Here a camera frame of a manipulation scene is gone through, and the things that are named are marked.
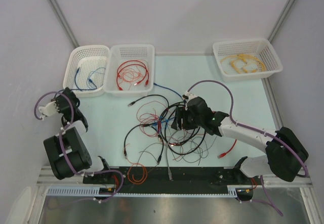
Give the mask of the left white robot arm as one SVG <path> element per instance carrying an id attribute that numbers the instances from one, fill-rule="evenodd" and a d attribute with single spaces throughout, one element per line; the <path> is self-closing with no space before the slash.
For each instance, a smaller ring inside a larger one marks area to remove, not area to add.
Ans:
<path id="1" fill-rule="evenodd" d="M 80 100 L 73 89 L 68 87 L 54 92 L 54 97 L 38 111 L 43 120 L 55 114 L 61 115 L 59 133 L 44 140 L 44 148 L 54 176 L 62 180 L 74 175 L 94 176 L 100 183 L 111 180 L 112 171 L 106 160 L 92 156 L 82 135 L 88 132 L 89 124 L 79 109 Z"/>

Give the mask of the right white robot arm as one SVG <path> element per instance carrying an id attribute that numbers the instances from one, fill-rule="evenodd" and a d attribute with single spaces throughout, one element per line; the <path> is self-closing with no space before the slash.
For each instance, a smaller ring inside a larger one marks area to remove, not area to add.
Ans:
<path id="1" fill-rule="evenodd" d="M 176 108 L 172 129 L 202 128 L 207 134 L 232 138 L 264 153 L 259 157 L 243 157 L 236 164 L 234 180 L 246 184 L 257 175 L 274 174 L 292 182 L 308 159 L 308 152 L 293 131 L 287 127 L 279 130 L 257 129 L 231 120 L 230 115 L 213 111 L 201 97 L 188 99 Z"/>

